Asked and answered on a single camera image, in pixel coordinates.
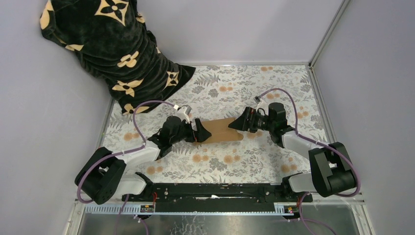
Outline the aluminium frame post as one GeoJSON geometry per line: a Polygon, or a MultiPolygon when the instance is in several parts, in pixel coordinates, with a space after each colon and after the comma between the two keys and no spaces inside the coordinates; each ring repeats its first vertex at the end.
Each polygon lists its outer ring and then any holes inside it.
{"type": "Polygon", "coordinates": [[[338,23],[340,22],[343,14],[346,12],[349,4],[351,3],[351,0],[342,0],[338,10],[336,11],[333,19],[331,20],[328,29],[326,30],[326,32],[324,33],[324,36],[321,40],[321,42],[319,43],[315,53],[313,54],[312,58],[309,60],[309,67],[310,69],[313,69],[321,55],[321,53],[324,50],[325,45],[328,43],[332,33],[334,32],[336,26],[338,25],[338,23]]]}

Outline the floral patterned table mat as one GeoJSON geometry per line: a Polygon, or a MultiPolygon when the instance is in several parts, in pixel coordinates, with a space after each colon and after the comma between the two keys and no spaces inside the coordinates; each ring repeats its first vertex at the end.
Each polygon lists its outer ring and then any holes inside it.
{"type": "MultiPolygon", "coordinates": [[[[323,118],[306,65],[198,66],[192,79],[169,103],[187,104],[190,116],[202,121],[238,117],[255,107],[254,97],[284,105],[288,123],[302,135],[327,141],[323,118]]],[[[118,152],[136,148],[174,114],[162,104],[135,119],[113,103],[102,145],[118,152]]],[[[202,144],[180,142],[161,160],[135,168],[156,183],[279,183],[285,176],[308,173],[309,161],[278,147],[265,131],[243,133],[243,140],[202,144]]]]}

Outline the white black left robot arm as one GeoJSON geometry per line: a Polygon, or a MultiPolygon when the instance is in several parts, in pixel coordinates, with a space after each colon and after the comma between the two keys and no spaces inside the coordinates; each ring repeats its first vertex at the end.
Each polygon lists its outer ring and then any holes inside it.
{"type": "Polygon", "coordinates": [[[178,142],[202,143],[212,134],[196,118],[189,119],[188,105],[174,106],[176,114],[169,116],[162,128],[137,148],[113,153],[105,147],[98,148],[76,176],[77,194],[84,192],[91,202],[104,204],[112,197],[134,195],[140,201],[151,197],[152,189],[144,177],[126,172],[135,166],[165,157],[178,142]]]}

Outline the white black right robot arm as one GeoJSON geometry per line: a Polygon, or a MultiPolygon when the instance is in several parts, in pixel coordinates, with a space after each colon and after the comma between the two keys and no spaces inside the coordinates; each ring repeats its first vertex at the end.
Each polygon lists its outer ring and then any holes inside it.
{"type": "Polygon", "coordinates": [[[283,178],[280,194],[285,201],[294,201],[301,192],[316,192],[322,197],[346,197],[345,191],[353,188],[360,190],[360,182],[345,146],[340,142],[314,141],[298,133],[297,129],[288,124],[281,103],[269,104],[266,112],[260,107],[246,107],[242,115],[228,127],[251,133],[267,131],[273,143],[309,160],[309,173],[297,173],[283,178]]]}

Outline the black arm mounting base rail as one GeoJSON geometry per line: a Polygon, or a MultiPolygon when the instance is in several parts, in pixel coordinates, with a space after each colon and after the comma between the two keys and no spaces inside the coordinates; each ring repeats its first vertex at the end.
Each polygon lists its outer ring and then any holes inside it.
{"type": "Polygon", "coordinates": [[[227,205],[282,203],[297,205],[304,194],[276,184],[152,183],[140,194],[123,195],[129,202],[150,204],[199,204],[207,201],[227,205]]]}

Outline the black floral plush blanket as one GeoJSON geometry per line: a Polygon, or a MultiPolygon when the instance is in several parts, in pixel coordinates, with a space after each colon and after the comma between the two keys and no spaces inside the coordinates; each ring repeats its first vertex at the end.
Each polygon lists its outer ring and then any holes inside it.
{"type": "Polygon", "coordinates": [[[161,53],[135,0],[49,0],[40,27],[44,38],[105,81],[124,115],[150,112],[195,73],[161,53]]]}

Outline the brown cardboard box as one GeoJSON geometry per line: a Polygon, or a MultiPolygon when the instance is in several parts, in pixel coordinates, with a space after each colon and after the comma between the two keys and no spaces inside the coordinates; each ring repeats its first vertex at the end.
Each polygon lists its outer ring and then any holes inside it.
{"type": "Polygon", "coordinates": [[[243,140],[243,134],[239,133],[235,129],[231,129],[228,127],[228,125],[231,124],[233,121],[235,121],[234,117],[202,121],[203,127],[206,128],[212,134],[212,136],[209,137],[206,141],[202,143],[197,142],[196,144],[200,145],[243,140]]]}

